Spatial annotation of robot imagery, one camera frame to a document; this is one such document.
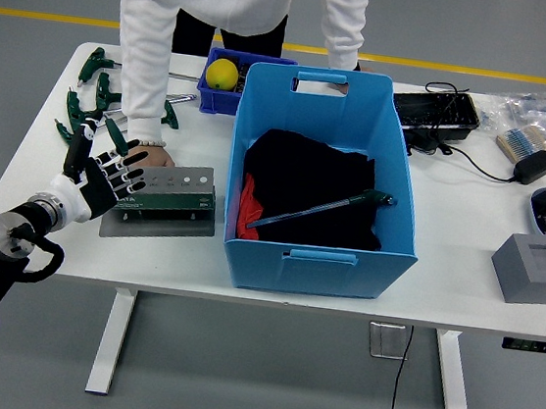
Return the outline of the person's left hand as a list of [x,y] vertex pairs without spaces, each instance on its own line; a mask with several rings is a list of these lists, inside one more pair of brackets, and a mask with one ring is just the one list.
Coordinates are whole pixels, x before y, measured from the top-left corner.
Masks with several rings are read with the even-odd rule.
[[[355,67],[355,72],[369,72],[371,69],[368,67],[362,67],[361,64],[357,64]],[[337,83],[335,89],[341,94],[347,94],[349,90],[349,83],[345,82],[343,84]]]

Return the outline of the person's right hand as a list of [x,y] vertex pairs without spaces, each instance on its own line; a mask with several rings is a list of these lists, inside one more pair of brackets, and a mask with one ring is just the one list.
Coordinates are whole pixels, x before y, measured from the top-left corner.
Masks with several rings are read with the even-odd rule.
[[132,154],[142,154],[144,157],[136,163],[145,167],[173,167],[175,162],[164,146],[138,145],[133,148]]

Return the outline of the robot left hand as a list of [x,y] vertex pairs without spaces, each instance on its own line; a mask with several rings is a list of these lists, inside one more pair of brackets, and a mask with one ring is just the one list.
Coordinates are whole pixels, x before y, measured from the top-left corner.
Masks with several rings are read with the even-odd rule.
[[146,186],[142,169],[133,167],[147,157],[145,151],[124,159],[120,148],[97,157],[90,155],[97,126],[92,119],[79,126],[62,173],[35,199],[50,210],[55,230],[70,222],[84,223],[101,217],[118,201]]

